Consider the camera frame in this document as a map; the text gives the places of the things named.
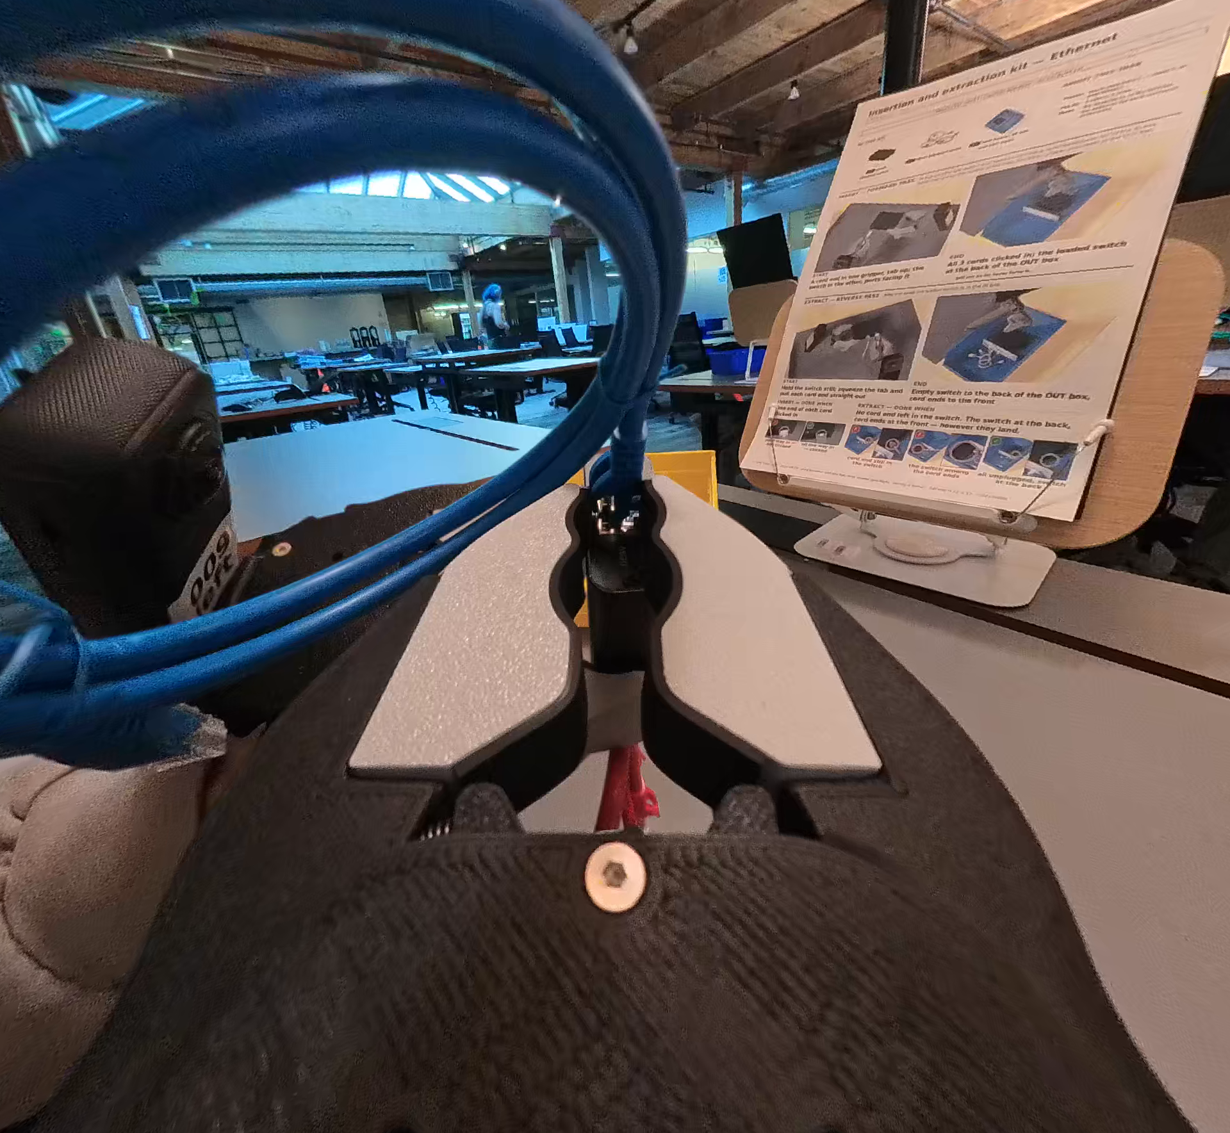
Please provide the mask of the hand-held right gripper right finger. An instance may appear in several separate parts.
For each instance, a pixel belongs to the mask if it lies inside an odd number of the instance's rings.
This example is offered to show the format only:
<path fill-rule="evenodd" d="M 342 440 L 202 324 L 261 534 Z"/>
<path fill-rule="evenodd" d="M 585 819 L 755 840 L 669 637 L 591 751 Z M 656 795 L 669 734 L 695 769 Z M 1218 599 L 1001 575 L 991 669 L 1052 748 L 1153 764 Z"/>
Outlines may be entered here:
<path fill-rule="evenodd" d="M 874 787 L 884 755 L 793 587 L 735 520 L 646 478 L 646 758 L 713 810 L 732 787 Z"/>

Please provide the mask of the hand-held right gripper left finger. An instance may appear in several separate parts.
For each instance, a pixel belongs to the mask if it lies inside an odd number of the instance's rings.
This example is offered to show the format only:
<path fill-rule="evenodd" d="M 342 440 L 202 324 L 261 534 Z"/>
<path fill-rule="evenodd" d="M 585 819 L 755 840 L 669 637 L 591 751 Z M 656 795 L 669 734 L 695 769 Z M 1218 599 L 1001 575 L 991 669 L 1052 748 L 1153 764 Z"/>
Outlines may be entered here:
<path fill-rule="evenodd" d="M 369 784 L 494 784 L 514 810 L 585 755 L 581 490 L 474 538 L 435 580 L 347 758 Z"/>

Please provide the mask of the black ethernet splitter box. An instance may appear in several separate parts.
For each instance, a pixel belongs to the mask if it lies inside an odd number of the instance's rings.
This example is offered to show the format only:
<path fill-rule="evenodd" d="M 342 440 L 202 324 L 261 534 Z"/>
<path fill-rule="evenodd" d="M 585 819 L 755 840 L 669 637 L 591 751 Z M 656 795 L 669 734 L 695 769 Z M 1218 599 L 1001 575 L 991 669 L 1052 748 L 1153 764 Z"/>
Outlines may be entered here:
<path fill-rule="evenodd" d="M 656 566 L 642 490 L 591 504 L 585 520 L 585 624 L 591 668 L 635 677 L 646 668 Z"/>

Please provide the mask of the yellow plastic bin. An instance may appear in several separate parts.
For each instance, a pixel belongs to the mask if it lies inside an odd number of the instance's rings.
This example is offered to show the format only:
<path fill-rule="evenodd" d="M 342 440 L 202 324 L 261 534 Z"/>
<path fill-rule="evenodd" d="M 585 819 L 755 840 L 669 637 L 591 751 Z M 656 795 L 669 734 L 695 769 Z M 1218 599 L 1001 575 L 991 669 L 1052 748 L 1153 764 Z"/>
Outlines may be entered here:
<path fill-rule="evenodd" d="M 642 478 L 669 478 L 682 491 L 694 491 L 695 504 L 706 504 L 712 510 L 718 510 L 718 478 L 713 478 L 713 452 L 712 447 L 665 447 L 665 452 L 642 452 Z M 591 633 L 591 577 L 607 575 L 604 556 L 591 553 L 585 569 L 581 569 L 581 607 L 576 607 L 576 627 Z"/>

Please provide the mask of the person's left forearm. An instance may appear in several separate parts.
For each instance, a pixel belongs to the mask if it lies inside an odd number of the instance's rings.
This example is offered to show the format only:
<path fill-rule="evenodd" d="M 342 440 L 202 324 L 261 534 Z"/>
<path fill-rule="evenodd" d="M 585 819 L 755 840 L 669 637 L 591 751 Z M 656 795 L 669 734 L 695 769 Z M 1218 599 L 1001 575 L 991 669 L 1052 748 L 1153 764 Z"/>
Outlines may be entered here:
<path fill-rule="evenodd" d="M 0 758 L 0 1122 L 37 1114 L 108 1025 L 149 918 L 256 739 L 145 769 Z"/>

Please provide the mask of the white board stand base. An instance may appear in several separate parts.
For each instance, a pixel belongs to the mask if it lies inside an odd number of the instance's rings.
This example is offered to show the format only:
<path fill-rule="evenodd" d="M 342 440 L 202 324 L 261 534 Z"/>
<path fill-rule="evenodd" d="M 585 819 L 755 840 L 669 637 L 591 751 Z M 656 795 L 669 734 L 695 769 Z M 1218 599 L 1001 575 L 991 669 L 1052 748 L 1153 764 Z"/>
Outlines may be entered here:
<path fill-rule="evenodd" d="M 840 510 L 793 556 L 991 607 L 1026 607 L 1055 566 L 1039 543 L 874 510 Z"/>

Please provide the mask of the wood-edged office table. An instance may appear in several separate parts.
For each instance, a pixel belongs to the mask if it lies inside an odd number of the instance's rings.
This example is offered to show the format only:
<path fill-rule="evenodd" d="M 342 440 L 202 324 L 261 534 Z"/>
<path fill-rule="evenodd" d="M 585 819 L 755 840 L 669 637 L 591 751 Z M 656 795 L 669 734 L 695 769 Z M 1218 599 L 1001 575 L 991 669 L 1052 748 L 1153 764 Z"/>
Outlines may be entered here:
<path fill-rule="evenodd" d="M 598 355 L 547 355 L 547 362 L 505 362 L 484 370 L 460 370 L 456 383 L 474 392 L 494 392 L 495 420 L 514 417 L 514 395 L 534 383 L 565 383 L 565 414 L 585 395 L 598 372 Z"/>
<path fill-rule="evenodd" d="M 432 485 L 474 485 L 547 440 L 543 428 L 410 414 L 224 445 L 233 538 L 251 543 L 309 517 Z"/>

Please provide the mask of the black monitor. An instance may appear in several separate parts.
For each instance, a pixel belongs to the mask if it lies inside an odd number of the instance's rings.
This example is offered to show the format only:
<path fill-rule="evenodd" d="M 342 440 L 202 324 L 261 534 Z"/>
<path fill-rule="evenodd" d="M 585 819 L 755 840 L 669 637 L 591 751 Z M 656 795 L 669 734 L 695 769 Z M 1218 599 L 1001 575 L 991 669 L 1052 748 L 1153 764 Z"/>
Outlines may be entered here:
<path fill-rule="evenodd" d="M 729 266 L 729 289 L 793 282 L 792 237 L 780 214 L 718 225 L 713 242 Z"/>

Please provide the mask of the printed instruction sheet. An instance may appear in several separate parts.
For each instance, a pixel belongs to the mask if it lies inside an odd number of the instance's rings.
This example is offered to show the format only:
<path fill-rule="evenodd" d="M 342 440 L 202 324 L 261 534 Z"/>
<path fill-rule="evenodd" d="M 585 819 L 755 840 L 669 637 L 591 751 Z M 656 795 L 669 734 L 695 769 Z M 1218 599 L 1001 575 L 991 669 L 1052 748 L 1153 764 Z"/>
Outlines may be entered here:
<path fill-rule="evenodd" d="M 1073 526 L 1223 11 L 1169 0 L 860 102 L 764 349 L 740 477 Z"/>

